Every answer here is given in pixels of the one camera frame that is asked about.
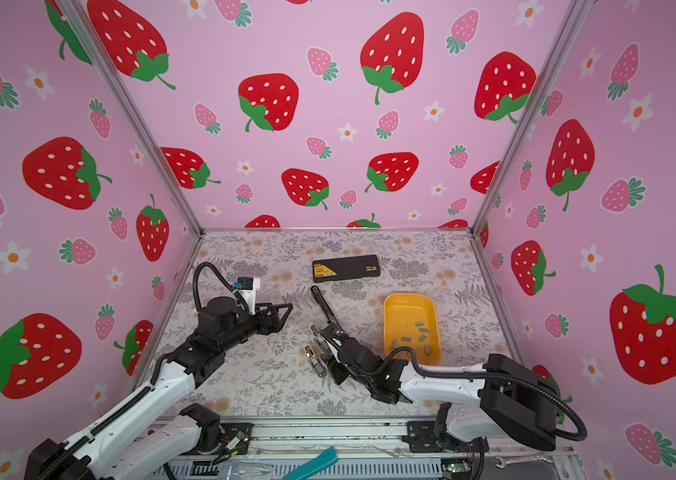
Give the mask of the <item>beige staple box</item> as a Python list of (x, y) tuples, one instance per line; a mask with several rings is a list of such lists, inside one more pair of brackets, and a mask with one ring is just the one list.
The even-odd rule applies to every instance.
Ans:
[(327, 368), (319, 358), (319, 356), (314, 352), (310, 345), (305, 345), (303, 347), (304, 353), (306, 355), (307, 361), (314, 371), (314, 373), (319, 378), (325, 378), (327, 376)]

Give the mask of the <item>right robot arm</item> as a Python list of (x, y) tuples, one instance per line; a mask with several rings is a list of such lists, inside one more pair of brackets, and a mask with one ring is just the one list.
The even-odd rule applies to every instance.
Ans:
[(424, 367), (409, 347), (383, 358), (333, 324), (320, 329), (317, 337), (328, 347), (327, 365), (336, 381), (355, 380), (377, 401), (431, 400), (478, 408), (486, 415), (478, 432), (451, 410), (446, 432), (452, 437), (467, 442), (504, 433), (535, 450), (556, 449), (557, 411), (562, 406), (557, 389), (502, 354), (491, 354), (484, 364), (471, 367)]

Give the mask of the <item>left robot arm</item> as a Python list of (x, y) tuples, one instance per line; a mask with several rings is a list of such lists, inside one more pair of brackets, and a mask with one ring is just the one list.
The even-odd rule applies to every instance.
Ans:
[(142, 479), (182, 453), (213, 449), (220, 421), (200, 404), (153, 435), (139, 436), (210, 378), (229, 350), (252, 336), (280, 332), (292, 310), (290, 303), (261, 303), (247, 310), (231, 297), (211, 299), (199, 309), (196, 329), (159, 358), (136, 391), (66, 440), (38, 445), (27, 460), (25, 478)]

